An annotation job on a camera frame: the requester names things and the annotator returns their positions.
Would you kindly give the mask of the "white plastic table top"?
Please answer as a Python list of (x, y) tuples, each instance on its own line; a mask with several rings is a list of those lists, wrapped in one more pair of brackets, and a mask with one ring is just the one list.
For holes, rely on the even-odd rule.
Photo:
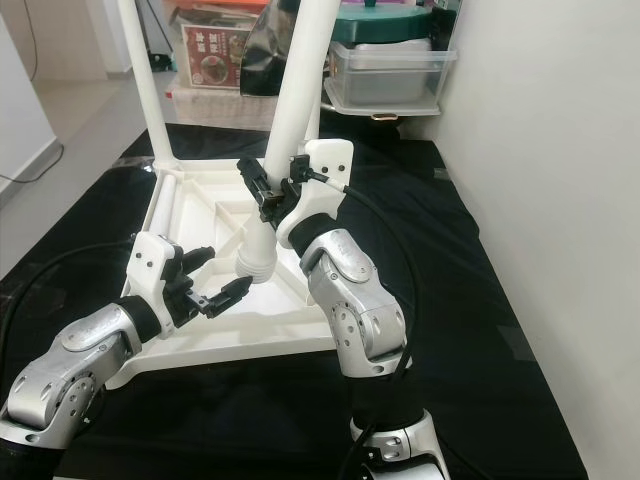
[[(237, 252), (244, 243), (244, 224), (256, 219), (259, 207), (247, 191), (236, 160), (178, 161), (173, 175), (175, 195), (168, 237), (183, 250), (214, 248), (214, 259), (192, 273), (195, 291), (214, 296), (236, 279)], [(308, 296), (298, 257), (276, 251), (268, 282), (252, 285), (241, 302), (216, 317), (196, 317), (168, 338), (143, 343), (124, 362), (106, 387), (118, 389), (142, 372), (265, 358), (333, 349), (332, 332), (323, 312)]]

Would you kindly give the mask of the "beige cloth covered platform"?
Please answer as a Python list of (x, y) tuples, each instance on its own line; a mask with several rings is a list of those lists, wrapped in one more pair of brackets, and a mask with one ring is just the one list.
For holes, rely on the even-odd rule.
[(269, 131), (278, 97), (244, 96), (238, 90), (201, 90), (172, 86), (166, 91), (172, 101), (175, 123), (205, 127)]

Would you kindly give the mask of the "black wok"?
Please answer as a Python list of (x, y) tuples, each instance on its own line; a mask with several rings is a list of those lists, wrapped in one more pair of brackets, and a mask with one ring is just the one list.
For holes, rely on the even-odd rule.
[(404, 116), (392, 113), (392, 111), (378, 111), (376, 109), (367, 108), (351, 108), (351, 106), (343, 105), (335, 99), (330, 99), (328, 95), (323, 95), (323, 100), (320, 101), (320, 106), (330, 113), (339, 115), (355, 116), (355, 118), (362, 118), (370, 120), (370, 122), (378, 123), (398, 123), (404, 120)]

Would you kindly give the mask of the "glossy black bag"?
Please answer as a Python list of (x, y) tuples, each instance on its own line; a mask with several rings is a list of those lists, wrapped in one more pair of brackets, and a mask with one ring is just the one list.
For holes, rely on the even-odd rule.
[(278, 96), (301, 0), (268, 0), (247, 37), (239, 67), (244, 96)]

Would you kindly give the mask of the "black tablecloth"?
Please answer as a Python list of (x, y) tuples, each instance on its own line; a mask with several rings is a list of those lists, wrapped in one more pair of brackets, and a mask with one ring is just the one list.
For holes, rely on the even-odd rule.
[[(390, 233), (419, 265), (425, 325), (416, 342), (416, 384), (433, 413), (453, 475), (462, 480), (589, 480), (538, 362), (513, 358), (498, 326), (518, 326), (479, 225), (451, 182), (439, 148), (397, 131), (323, 123), (355, 143), (356, 187), (387, 211), (383, 225), (347, 204), (340, 224), (370, 253), (399, 300), (411, 280)], [(3, 348), (8, 389), (63, 326), (118, 296), (120, 243), (141, 228), (155, 175), (114, 168), (92, 174), (49, 233), (1, 280), (3, 305), (23, 283)], [(88, 480), (334, 480), (348, 451), (346, 387), (332, 352), (145, 372), (114, 390), (74, 444), (60, 475)]]

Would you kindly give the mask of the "clear plastic container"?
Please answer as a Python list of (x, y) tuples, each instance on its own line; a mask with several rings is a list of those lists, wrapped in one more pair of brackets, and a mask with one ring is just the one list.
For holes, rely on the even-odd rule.
[(439, 92), (457, 52), (433, 50), (426, 38), (398, 44), (330, 44), (325, 95), (352, 116), (435, 116)]

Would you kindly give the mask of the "red printed carton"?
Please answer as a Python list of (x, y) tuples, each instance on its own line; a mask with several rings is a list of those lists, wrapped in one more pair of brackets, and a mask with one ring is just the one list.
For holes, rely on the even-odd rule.
[(248, 29), (216, 26), (180, 27), (186, 46), (189, 86), (237, 90)]

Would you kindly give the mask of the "green black floor mop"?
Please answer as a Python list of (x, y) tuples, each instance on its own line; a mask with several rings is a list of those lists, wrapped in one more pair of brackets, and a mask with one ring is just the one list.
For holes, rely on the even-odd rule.
[(172, 72), (175, 69), (173, 56), (169, 52), (160, 52), (148, 47), (147, 56), (151, 72)]

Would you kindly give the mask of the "green round pot lid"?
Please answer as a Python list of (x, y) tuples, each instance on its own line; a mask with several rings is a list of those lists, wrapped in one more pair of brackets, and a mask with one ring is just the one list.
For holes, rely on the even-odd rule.
[(339, 6), (332, 41), (338, 44), (398, 44), (429, 36), (429, 9), (406, 4)]

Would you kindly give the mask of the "clear box with orange lid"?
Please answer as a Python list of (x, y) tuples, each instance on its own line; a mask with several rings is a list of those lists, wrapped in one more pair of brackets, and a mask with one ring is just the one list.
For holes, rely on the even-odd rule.
[(182, 26), (216, 26), (250, 29), (268, 0), (165, 0), (165, 27), (177, 37), (180, 82), (189, 86), (186, 46)]

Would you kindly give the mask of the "dark package with label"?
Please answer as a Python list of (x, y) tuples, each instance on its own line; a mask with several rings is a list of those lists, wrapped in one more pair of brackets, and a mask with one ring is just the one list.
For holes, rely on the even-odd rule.
[(430, 9), (430, 40), (436, 49), (445, 49), (451, 42), (463, 0), (422, 0)]

